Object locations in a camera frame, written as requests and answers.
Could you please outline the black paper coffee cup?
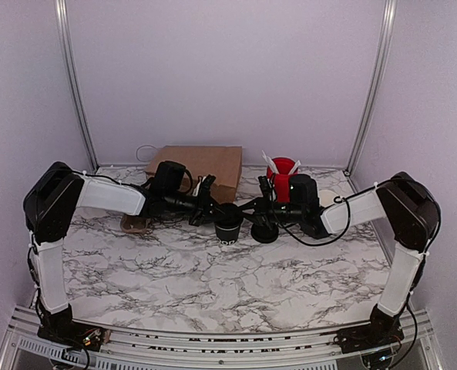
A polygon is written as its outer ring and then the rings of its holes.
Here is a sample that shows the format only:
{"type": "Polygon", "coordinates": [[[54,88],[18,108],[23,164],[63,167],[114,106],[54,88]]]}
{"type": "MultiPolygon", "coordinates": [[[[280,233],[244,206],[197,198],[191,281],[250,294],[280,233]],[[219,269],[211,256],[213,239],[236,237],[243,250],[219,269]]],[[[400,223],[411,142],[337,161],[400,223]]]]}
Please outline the black paper coffee cup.
{"type": "Polygon", "coordinates": [[[222,225],[215,224],[215,234],[219,244],[230,246],[238,241],[240,234],[240,224],[238,225],[222,225]]]}

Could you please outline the brown paper bag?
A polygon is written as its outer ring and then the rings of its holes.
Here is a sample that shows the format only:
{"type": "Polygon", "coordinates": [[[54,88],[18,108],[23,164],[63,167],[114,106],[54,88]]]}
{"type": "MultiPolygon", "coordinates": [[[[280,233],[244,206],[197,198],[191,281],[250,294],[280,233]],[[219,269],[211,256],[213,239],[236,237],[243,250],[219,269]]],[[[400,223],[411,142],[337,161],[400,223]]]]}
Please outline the brown paper bag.
{"type": "Polygon", "coordinates": [[[198,177],[216,177],[210,188],[211,196],[219,203],[233,203],[242,171],[241,146],[165,146],[146,165],[145,172],[153,176],[163,161],[183,164],[194,183],[198,177]]]}

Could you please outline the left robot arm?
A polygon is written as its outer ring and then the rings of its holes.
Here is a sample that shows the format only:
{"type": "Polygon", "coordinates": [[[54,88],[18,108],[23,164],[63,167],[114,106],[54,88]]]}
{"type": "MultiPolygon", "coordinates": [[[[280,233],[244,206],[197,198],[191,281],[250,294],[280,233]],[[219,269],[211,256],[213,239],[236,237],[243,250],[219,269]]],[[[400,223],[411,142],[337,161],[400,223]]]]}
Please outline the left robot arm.
{"type": "Polygon", "coordinates": [[[37,288],[38,336],[57,343],[97,349],[104,342],[101,327],[74,321],[62,265],[62,246],[77,209],[90,207],[130,216],[155,218],[165,212],[185,213],[189,223],[221,225],[239,220],[233,204],[210,195],[214,176],[207,176],[197,195],[180,191],[186,167],[163,161],[143,185],[120,183],[103,175],[85,175],[55,162],[23,200],[30,244],[27,263],[37,288]]]}

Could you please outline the cardboard cup carrier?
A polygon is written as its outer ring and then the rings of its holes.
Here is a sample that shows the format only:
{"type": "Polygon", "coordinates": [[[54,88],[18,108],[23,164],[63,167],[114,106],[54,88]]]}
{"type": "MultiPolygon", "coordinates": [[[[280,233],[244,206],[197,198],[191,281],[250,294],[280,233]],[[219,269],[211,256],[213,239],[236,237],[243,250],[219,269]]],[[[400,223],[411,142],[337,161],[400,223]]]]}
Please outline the cardboard cup carrier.
{"type": "Polygon", "coordinates": [[[124,214],[119,225],[122,232],[126,234],[145,234],[148,231],[150,219],[124,214]]]}

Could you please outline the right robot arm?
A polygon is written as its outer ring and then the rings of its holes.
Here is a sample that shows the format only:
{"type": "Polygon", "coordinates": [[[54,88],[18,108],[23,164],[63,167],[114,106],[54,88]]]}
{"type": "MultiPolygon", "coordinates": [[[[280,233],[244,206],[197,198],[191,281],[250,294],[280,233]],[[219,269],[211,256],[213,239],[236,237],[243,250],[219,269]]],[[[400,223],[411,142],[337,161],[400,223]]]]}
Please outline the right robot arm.
{"type": "Polygon", "coordinates": [[[253,238],[270,243],[278,231],[296,224],[309,236],[309,247],[325,247],[353,227],[387,224],[394,241],[385,286],[368,322],[337,331],[335,341],[344,353],[400,343],[400,320],[410,311],[410,298],[422,278],[426,259],[437,238],[442,212],[432,193],[406,172],[380,181],[325,206],[315,179],[297,174],[288,181],[288,199],[277,195],[268,177],[260,177],[261,195],[239,207],[252,223],[253,238]]]}

